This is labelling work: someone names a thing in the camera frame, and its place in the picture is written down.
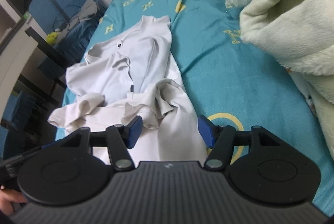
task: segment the finger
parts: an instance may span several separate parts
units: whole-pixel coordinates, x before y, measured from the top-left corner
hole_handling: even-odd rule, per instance
[[[6,216],[14,213],[12,204],[6,200],[0,200],[0,211],[3,212]]]
[[[14,189],[8,189],[8,188],[0,190],[0,200],[6,200],[9,202],[17,202],[17,203],[26,203],[22,193],[17,192]]]

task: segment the yellow circle print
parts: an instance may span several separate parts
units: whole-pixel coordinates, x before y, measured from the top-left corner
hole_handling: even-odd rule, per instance
[[[126,1],[125,3],[123,3],[123,6],[127,6],[129,5],[130,3],[133,3],[135,0],[128,0]]]
[[[212,121],[216,118],[227,118],[231,120],[238,128],[239,131],[243,131],[243,125],[241,124],[240,120],[238,120],[235,116],[229,114],[229,113],[217,113],[214,115],[211,115],[208,117],[208,120]],[[243,152],[244,146],[239,146],[236,154],[232,157],[231,164],[233,164],[239,157],[241,156]]]

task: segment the fleece blanket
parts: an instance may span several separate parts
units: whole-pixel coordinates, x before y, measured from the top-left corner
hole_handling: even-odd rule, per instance
[[[334,157],[334,0],[226,0],[244,6],[241,39],[273,55],[305,80],[297,87],[314,104]]]

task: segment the blue bedsheet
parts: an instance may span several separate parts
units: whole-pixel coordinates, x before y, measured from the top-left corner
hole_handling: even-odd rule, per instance
[[[262,125],[307,155],[322,174],[314,204],[332,215],[334,165],[318,121],[285,69],[241,42],[240,10],[226,9],[224,0],[114,0],[88,48],[130,28],[142,15],[169,15],[171,52],[197,114],[239,129]],[[74,98],[67,90],[63,104]],[[57,139],[62,137],[59,129]]]

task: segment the blue chair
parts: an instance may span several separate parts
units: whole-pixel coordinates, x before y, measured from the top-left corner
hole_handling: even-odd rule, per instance
[[[66,24],[71,17],[78,13],[86,0],[32,0],[29,5],[29,13],[41,26],[46,34],[52,33],[56,28]],[[78,24],[65,39],[54,46],[70,64],[79,62],[88,46],[99,19],[106,11],[106,5],[102,0],[94,0],[99,11],[92,19]],[[51,80],[64,74],[64,69],[54,61],[45,58],[37,67]]]
[[[25,151],[26,136],[23,130],[35,103],[36,98],[23,91],[17,96],[9,96],[2,118],[11,123],[16,130],[0,127],[0,156],[3,160]]]

